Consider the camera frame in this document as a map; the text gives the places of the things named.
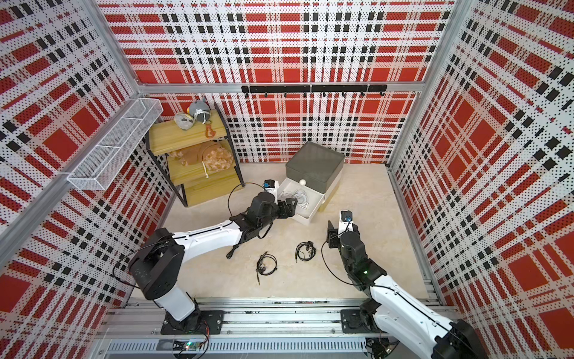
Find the white earphones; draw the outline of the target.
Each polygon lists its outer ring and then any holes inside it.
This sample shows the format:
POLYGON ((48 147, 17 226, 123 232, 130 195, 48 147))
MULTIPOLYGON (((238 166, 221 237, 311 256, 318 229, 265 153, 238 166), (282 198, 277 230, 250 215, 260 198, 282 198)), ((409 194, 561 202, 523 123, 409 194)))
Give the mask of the white earphones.
POLYGON ((303 208, 307 208, 309 205, 309 198, 307 193, 304 190, 299 190, 294 193, 297 197, 297 204, 298 206, 302 206, 303 208))
POLYGON ((297 201, 297 197, 296 197, 296 195, 294 194, 294 192, 292 192, 292 191, 283 191, 283 192, 280 194, 280 199, 283 200, 283 201, 287 201, 287 200, 295 200, 295 201, 297 201))

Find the white drawer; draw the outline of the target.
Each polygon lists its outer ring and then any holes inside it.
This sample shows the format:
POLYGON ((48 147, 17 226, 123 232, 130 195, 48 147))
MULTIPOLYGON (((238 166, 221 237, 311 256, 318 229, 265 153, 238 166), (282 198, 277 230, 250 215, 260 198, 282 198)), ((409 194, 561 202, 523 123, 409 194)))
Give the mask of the white drawer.
POLYGON ((336 177, 325 193, 315 191, 301 185, 292 179, 285 178, 279 187, 279 199, 294 198, 297 200, 294 221, 309 226, 312 219, 318 212, 323 212, 329 204, 331 198, 339 188, 342 179, 342 173, 336 177))

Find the yellow bottom drawer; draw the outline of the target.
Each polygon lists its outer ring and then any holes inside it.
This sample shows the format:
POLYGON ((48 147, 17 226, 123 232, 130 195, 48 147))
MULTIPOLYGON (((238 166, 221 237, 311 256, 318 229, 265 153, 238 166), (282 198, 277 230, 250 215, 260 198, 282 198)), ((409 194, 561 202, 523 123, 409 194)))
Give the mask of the yellow bottom drawer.
POLYGON ((325 199, 324 202, 318 208, 318 212, 324 212, 327 209, 327 206, 333 199, 334 195, 336 194, 336 190, 332 191, 325 199))

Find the white earphones top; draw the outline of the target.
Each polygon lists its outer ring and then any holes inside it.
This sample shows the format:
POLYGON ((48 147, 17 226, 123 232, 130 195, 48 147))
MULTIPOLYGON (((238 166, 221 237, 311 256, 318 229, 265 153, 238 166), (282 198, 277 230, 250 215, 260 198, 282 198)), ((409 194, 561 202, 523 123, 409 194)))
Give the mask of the white earphones top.
POLYGON ((292 192, 292 191, 283 191, 283 192, 280 194, 280 199, 283 200, 283 201, 287 201, 287 200, 295 200, 295 201, 297 201, 297 197, 296 197, 296 195, 294 194, 294 192, 292 192))

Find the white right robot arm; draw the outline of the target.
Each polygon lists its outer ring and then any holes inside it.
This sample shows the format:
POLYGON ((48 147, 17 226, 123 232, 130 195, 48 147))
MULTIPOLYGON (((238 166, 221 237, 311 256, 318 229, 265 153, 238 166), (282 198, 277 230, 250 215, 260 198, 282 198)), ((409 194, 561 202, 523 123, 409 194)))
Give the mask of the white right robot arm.
POLYGON ((361 326, 396 338, 419 358, 486 358, 475 329, 464 320, 450 320, 404 291, 366 254, 352 221, 327 223, 325 243, 339 251, 348 276, 338 280, 368 296, 360 306, 361 326))

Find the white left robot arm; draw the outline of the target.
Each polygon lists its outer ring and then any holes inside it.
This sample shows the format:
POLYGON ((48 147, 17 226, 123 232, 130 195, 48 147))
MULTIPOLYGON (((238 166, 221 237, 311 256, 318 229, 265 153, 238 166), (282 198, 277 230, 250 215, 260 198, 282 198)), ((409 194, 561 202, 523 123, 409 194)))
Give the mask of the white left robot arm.
POLYGON ((128 256, 128 273, 133 286, 146 300, 163 309, 162 335, 219 334, 224 311, 203 311, 185 287, 182 269, 197 258, 221 248, 230 249, 227 257, 242 244, 262 239, 278 219, 296 214, 297 199, 279 199, 270 190, 256 195, 250 206, 221 224, 171 232, 156 230, 142 248, 128 256))

